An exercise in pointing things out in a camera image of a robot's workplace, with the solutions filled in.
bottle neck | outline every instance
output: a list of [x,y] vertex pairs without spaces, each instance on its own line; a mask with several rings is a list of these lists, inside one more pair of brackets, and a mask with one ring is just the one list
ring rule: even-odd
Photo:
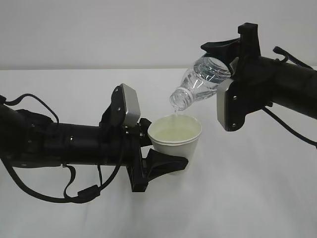
[[183,111],[194,102],[193,94],[186,88],[179,87],[169,98],[176,111]]

water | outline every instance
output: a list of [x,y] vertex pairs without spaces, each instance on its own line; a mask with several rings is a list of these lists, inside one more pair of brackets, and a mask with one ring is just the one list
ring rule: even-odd
[[196,134],[189,129],[172,127],[164,129],[155,135],[156,140],[161,141],[182,141],[195,137]]
[[170,96],[170,102],[177,111],[183,111],[194,102],[216,94],[217,86],[230,76],[221,61],[201,57],[186,71],[180,87]]

black cable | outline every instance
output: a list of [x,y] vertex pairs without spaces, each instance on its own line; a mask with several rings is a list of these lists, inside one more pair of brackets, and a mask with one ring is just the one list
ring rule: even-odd
[[114,167],[114,170],[112,174],[109,176],[109,178],[100,186],[100,191],[102,191],[105,187],[107,187],[113,181],[114,177],[117,175],[123,161],[124,149],[125,149],[125,138],[124,136],[122,136],[121,146],[120,146],[121,151],[120,151],[118,163]]
[[56,118],[57,125],[59,124],[59,119],[58,119],[58,116],[56,115],[56,113],[52,109],[50,109],[50,107],[45,102],[43,102],[40,98],[38,98],[37,96],[35,96],[33,94],[30,94],[30,93],[23,94],[13,101],[4,102],[4,104],[6,104],[8,106],[15,106],[15,105],[19,104],[22,101],[22,99],[25,97],[31,97],[31,98],[36,99],[38,102],[40,102]]
[[103,185],[103,174],[101,173],[100,164],[97,165],[98,174],[99,174],[99,180],[100,180],[100,186]]
[[40,193],[30,189],[27,185],[24,184],[24,182],[17,175],[17,173],[13,169],[9,159],[6,156],[1,157],[1,161],[2,161],[2,163],[4,165],[4,167],[6,168],[6,170],[8,171],[9,175],[13,179],[13,181],[16,183],[16,185],[18,185],[18,187],[20,189],[22,189],[28,195],[30,195],[32,197],[35,197],[37,199],[46,201],[46,202],[53,202],[53,203],[68,203],[69,202],[65,198],[49,197],[49,196],[40,194]]
[[312,67],[310,67],[309,65],[305,64],[304,62],[300,61],[299,59],[297,59],[296,57],[294,57],[293,55],[291,55],[290,53],[288,53],[286,50],[282,49],[281,47],[279,46],[275,46],[273,51],[279,55],[283,55],[286,57],[289,58],[290,61],[292,61],[294,64],[297,64],[301,67],[304,67],[304,68],[310,68],[310,69],[313,69]]
[[314,141],[304,137],[300,133],[296,132],[295,130],[293,130],[288,124],[286,124],[284,121],[282,121],[282,119],[280,119],[277,115],[275,115],[269,109],[262,108],[262,110],[265,111],[267,114],[269,114],[274,120],[276,120],[278,123],[280,123],[280,125],[282,127],[284,127],[286,130],[288,130],[291,134],[293,134],[294,136],[296,136],[300,140],[302,140],[302,141],[304,141],[304,142],[306,142],[306,143],[308,143],[310,145],[317,146],[317,142],[314,142]]
[[73,203],[82,204],[82,203],[90,202],[93,199],[95,199],[96,197],[98,197],[100,195],[100,192],[103,189],[105,189],[113,181],[113,179],[117,175],[117,173],[121,167],[122,161],[123,161],[124,149],[125,149],[125,138],[124,138],[124,136],[122,136],[121,137],[119,159],[118,159],[118,162],[117,162],[114,170],[112,171],[111,175],[109,176],[109,178],[103,184],[101,184],[100,187],[98,187],[97,185],[91,186],[87,189],[84,189],[84,190],[78,192],[78,196],[75,196],[75,197],[70,197],[67,194],[67,189],[75,180],[76,170],[74,167],[66,165],[65,167],[67,167],[70,170],[71,179],[64,190],[64,198],[68,199],[69,201],[71,201]]

black cylindrical segment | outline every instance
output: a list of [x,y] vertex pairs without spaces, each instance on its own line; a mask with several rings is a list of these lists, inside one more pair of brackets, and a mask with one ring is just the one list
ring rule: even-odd
[[19,152],[27,144],[28,126],[25,118],[0,104],[0,151]]

white wall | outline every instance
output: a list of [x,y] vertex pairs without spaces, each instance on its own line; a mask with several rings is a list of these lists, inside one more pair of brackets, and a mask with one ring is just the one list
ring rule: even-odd
[[275,45],[317,65],[316,0],[2,0],[0,69],[186,67],[207,41],[258,23]]

